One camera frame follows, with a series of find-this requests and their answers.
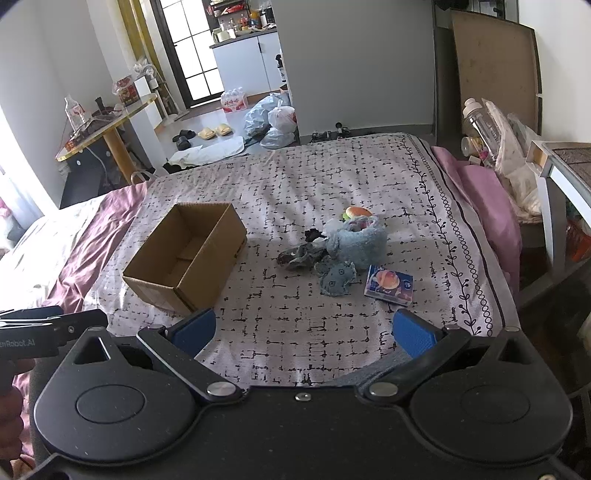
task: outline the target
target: frosted glass pane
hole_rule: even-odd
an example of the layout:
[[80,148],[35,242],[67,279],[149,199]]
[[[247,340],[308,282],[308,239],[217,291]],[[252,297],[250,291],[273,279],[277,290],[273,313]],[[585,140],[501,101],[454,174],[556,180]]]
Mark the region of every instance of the frosted glass pane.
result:
[[178,42],[190,36],[189,26],[187,25],[181,2],[166,7],[164,9],[164,16],[166,17],[166,24],[170,30],[170,36],[173,38],[173,42]]
[[191,29],[191,35],[209,31],[209,24],[207,23],[207,17],[205,16],[205,10],[203,9],[203,3],[201,0],[183,0],[183,7],[185,9],[185,15],[189,22],[189,29]]
[[207,84],[209,85],[211,93],[223,92],[222,79],[220,78],[218,69],[205,72],[205,78],[207,79]]
[[176,46],[178,60],[183,68],[185,78],[201,73],[201,65],[191,38],[181,40]]
[[203,74],[187,79],[187,85],[189,86],[193,100],[199,100],[209,96],[209,89],[207,88]]
[[209,48],[210,45],[213,45],[213,38],[210,31],[206,31],[200,33],[199,35],[195,35],[193,37],[195,42],[195,47],[197,48],[197,55],[199,55],[199,60],[201,60],[201,66],[203,70],[213,70],[217,68],[216,59],[213,56],[213,50]]

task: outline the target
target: patterned bedspread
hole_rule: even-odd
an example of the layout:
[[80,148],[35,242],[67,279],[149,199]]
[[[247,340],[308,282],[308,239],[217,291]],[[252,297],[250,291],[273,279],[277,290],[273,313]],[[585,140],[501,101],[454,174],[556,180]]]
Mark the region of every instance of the patterned bedspread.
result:
[[133,335],[169,312],[142,302],[122,272],[176,202],[230,201],[248,245],[215,307],[217,332],[197,359],[243,386],[318,384],[364,367],[396,348],[394,306],[363,295],[364,274],[345,297],[320,294],[312,273],[275,259],[304,230],[361,205],[387,227],[388,262],[414,277],[411,310],[431,323],[476,335],[518,325],[515,304],[475,211],[427,145],[406,134],[351,138],[230,159],[158,179],[86,297],[109,330]]

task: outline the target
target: finger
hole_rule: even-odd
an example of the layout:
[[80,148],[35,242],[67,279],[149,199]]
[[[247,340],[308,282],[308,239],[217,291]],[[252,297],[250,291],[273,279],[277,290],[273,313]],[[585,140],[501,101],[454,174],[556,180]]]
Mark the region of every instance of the finger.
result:
[[2,460],[16,460],[20,458],[22,453],[22,442],[15,440],[9,446],[0,447],[0,459]]
[[10,392],[0,397],[0,422],[20,417],[22,412],[22,394],[19,389],[12,387]]
[[30,370],[33,370],[35,367],[35,360],[32,358],[25,358],[23,360],[17,360],[14,362],[15,367],[15,375],[20,375]]
[[0,424],[0,447],[8,447],[16,442],[22,433],[22,428],[21,417]]

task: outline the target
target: open cardboard box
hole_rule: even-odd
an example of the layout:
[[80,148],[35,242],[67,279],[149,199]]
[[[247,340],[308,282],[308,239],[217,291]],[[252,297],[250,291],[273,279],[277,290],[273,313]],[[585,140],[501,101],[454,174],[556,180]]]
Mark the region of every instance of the open cardboard box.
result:
[[231,203],[178,203],[123,271],[146,303],[186,315],[212,308],[246,244]]

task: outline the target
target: metal screw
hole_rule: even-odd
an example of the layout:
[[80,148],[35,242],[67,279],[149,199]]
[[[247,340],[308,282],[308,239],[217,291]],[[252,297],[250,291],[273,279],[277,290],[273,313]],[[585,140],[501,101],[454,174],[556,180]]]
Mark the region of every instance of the metal screw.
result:
[[310,395],[309,393],[306,392],[300,392],[295,394],[295,399],[297,401],[310,401],[312,400],[312,395]]
[[369,394],[373,397],[393,397],[398,393],[398,386],[390,382],[376,382],[369,387]]
[[235,391],[236,385],[230,382],[214,382],[207,386],[207,393],[214,397],[229,397]]

